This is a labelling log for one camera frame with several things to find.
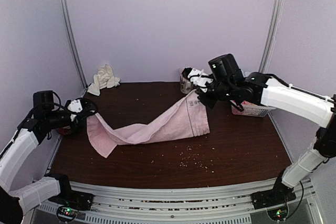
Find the right aluminium frame post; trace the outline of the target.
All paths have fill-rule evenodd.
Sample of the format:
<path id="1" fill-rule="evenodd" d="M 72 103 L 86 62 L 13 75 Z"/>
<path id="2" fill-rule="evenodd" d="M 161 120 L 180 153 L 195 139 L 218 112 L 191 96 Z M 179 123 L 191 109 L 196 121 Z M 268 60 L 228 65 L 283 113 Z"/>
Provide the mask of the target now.
<path id="1" fill-rule="evenodd" d="M 275 46 L 276 32 L 281 20 L 283 4 L 284 0 L 274 0 L 267 38 L 259 65 L 259 72 L 262 73 L 266 73 L 270 65 L 272 52 Z"/>

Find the aluminium frame post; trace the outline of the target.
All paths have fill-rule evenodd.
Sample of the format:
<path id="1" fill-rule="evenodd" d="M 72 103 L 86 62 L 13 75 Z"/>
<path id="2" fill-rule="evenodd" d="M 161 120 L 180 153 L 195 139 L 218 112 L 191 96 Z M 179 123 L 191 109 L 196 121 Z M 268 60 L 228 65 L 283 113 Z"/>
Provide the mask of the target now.
<path id="1" fill-rule="evenodd" d="M 262 73 L 266 73 L 270 65 L 272 52 L 275 46 L 276 32 L 281 20 L 283 4 L 284 0 L 274 0 L 267 38 L 259 65 L 259 72 Z"/>
<path id="2" fill-rule="evenodd" d="M 70 48 L 70 52 L 74 61 L 75 69 L 78 74 L 78 77 L 80 79 L 82 87 L 85 89 L 88 87 L 85 74 L 82 68 L 82 64 L 80 62 L 79 54 L 78 54 L 78 49 L 74 37 L 74 32 L 72 29 L 71 25 L 71 20 L 70 20 L 70 14 L 69 14 L 69 9 L 68 9 L 68 4 L 67 0 L 60 0 L 61 4 L 61 9 L 62 9 L 62 15 L 65 23 L 65 29 L 66 29 L 66 35 L 68 39 L 68 44 Z"/>

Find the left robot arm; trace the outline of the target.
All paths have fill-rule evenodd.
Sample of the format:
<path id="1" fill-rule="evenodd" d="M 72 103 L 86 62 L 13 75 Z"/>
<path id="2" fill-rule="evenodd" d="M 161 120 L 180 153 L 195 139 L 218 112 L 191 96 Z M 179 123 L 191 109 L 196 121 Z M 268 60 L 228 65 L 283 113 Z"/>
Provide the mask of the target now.
<path id="1" fill-rule="evenodd" d="M 33 108 L 1 151 L 1 223 L 21 223 L 24 215 L 46 200 L 60 204 L 57 212 L 71 218 L 76 217 L 74 209 L 89 210 L 92 205 L 93 195 L 73 190 L 64 174 L 47 173 L 40 180 L 11 190 L 27 157 L 43 140 L 50 139 L 53 130 L 78 132 L 86 118 L 98 112 L 97 105 L 89 99 L 77 98 L 62 105 L 54 102 L 56 96 L 52 90 L 34 93 Z"/>

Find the white plastic basket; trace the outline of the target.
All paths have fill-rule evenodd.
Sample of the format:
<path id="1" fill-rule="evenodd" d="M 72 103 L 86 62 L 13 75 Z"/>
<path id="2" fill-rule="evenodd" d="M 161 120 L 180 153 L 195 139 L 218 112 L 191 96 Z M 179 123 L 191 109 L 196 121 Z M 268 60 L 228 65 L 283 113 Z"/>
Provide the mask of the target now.
<path id="1" fill-rule="evenodd" d="M 259 72 L 252 72 L 244 77 L 241 70 L 232 74 L 230 81 L 237 87 L 230 99 L 232 113 L 263 118 L 273 110 L 260 103 L 263 89 L 267 87 L 266 82 L 270 78 L 269 74 Z"/>

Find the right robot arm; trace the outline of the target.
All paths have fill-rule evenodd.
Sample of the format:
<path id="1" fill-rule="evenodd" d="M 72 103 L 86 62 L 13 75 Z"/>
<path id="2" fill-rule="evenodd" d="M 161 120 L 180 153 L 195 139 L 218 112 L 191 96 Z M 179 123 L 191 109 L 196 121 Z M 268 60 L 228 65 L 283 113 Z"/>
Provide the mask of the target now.
<path id="1" fill-rule="evenodd" d="M 335 157 L 335 97 L 294 87 L 271 73 L 252 72 L 244 77 L 232 54 L 218 56 L 208 64 L 211 74 L 195 68 L 185 73 L 205 106 L 213 108 L 217 101 L 229 101 L 243 111 L 242 103 L 249 102 L 293 113 L 319 126 L 313 146 L 277 178 L 269 192 L 272 203 L 281 203 L 303 178 Z"/>

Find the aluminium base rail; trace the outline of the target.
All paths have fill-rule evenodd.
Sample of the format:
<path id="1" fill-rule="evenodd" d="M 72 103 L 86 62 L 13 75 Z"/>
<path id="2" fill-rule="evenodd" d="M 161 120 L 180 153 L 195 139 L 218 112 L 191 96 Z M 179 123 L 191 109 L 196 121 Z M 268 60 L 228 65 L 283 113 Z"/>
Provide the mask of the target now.
<path id="1" fill-rule="evenodd" d="M 229 186 L 189 189 L 132 189 L 72 182 L 73 189 L 93 194 L 89 211 L 72 223 L 273 223 L 271 211 L 255 209 L 251 194 L 270 189 L 268 179 Z"/>

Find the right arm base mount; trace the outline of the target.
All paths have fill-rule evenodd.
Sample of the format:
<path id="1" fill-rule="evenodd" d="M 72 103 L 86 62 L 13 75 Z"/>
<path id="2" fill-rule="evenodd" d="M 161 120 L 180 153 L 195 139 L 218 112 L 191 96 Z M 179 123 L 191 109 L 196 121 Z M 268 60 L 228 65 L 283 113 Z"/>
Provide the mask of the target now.
<path id="1" fill-rule="evenodd" d="M 251 194 L 254 209 L 266 209 L 268 217 L 273 221 L 285 221 L 289 215 L 288 202 L 295 199 L 294 192 L 286 194 L 273 189 Z"/>

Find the cream crumpled towel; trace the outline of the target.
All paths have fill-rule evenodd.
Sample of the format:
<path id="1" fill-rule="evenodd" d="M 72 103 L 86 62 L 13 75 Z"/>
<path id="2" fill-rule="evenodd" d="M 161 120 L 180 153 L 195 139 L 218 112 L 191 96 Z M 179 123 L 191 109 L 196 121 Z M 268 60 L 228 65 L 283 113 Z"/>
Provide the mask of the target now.
<path id="1" fill-rule="evenodd" d="M 88 87 L 87 92 L 95 96 L 100 95 L 100 90 L 110 89 L 120 85 L 120 78 L 114 75 L 110 65 L 105 64 L 98 69 L 97 74 L 93 76 L 93 83 Z"/>

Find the left aluminium frame post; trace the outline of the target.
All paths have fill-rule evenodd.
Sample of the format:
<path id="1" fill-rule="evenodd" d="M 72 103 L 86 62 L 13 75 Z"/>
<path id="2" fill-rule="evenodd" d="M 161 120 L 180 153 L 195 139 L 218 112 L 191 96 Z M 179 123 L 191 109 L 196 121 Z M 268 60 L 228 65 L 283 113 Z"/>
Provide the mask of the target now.
<path id="1" fill-rule="evenodd" d="M 68 4 L 67 0 L 60 0 L 61 4 L 61 9 L 62 9 L 62 15 L 65 23 L 65 29 L 66 29 L 66 35 L 68 39 L 68 44 L 70 48 L 70 52 L 74 61 L 75 69 L 78 74 L 78 77 L 80 79 L 82 87 L 85 89 L 88 87 L 85 74 L 82 68 L 82 64 L 80 62 L 79 54 L 78 54 L 78 49 L 74 37 L 74 32 L 72 29 L 71 25 L 71 20 L 70 20 L 70 14 L 69 14 L 69 9 L 68 9 Z"/>

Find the floral ceramic mug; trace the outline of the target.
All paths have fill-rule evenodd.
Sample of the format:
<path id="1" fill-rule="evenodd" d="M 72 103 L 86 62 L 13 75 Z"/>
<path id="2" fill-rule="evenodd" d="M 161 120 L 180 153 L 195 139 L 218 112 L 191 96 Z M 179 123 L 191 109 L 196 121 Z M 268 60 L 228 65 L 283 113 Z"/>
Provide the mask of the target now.
<path id="1" fill-rule="evenodd" d="M 185 72 L 190 72 L 191 67 L 185 67 L 180 69 L 180 91 L 183 94 L 189 94 L 195 89 L 195 86 L 185 77 Z"/>

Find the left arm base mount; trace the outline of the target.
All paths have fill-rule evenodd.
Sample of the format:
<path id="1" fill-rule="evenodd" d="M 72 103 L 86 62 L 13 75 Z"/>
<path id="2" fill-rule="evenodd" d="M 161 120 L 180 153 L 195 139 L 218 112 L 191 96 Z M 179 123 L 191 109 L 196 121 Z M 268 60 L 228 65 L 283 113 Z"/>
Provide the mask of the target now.
<path id="1" fill-rule="evenodd" d="M 62 222 L 74 221 L 82 211 L 91 209 L 94 195 L 73 190 L 70 195 L 57 195 L 48 201 L 58 204 L 56 217 Z"/>

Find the pink towel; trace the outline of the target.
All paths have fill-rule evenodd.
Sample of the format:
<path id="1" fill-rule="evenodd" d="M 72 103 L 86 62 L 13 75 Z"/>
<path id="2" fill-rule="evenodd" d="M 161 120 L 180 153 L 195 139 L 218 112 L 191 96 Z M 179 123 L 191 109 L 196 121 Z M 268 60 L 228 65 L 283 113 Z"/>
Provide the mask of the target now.
<path id="1" fill-rule="evenodd" d="M 111 128 L 96 113 L 87 118 L 87 136 L 99 155 L 107 158 L 118 145 L 150 144 L 181 140 L 210 133 L 206 107 L 195 91 L 177 101 L 149 124 Z"/>

